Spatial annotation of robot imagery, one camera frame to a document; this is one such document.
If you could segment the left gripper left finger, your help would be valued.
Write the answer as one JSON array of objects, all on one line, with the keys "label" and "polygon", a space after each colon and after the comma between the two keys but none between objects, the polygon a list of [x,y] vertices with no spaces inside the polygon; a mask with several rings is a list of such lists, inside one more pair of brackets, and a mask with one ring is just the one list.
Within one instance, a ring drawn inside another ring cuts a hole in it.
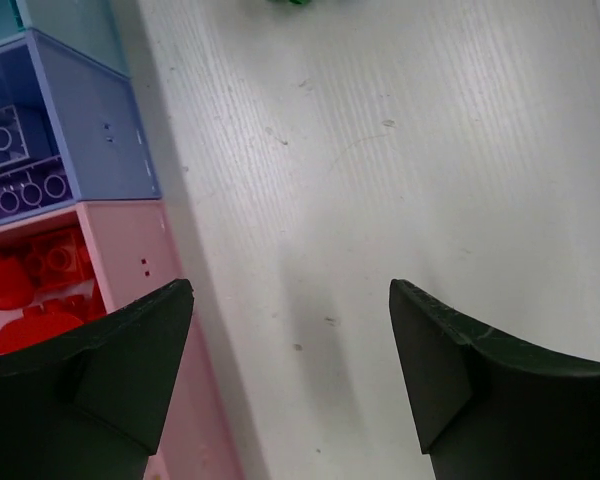
[{"label": "left gripper left finger", "polygon": [[93,323],[0,355],[0,479],[141,479],[194,306],[176,279]]}]

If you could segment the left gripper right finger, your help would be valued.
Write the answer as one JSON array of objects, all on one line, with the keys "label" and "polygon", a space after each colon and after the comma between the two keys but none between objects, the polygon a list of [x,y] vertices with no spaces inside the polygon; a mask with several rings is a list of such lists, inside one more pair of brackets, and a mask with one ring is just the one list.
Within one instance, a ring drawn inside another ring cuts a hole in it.
[{"label": "left gripper right finger", "polygon": [[600,362],[555,352],[393,280],[421,452],[439,479],[600,479]]}]

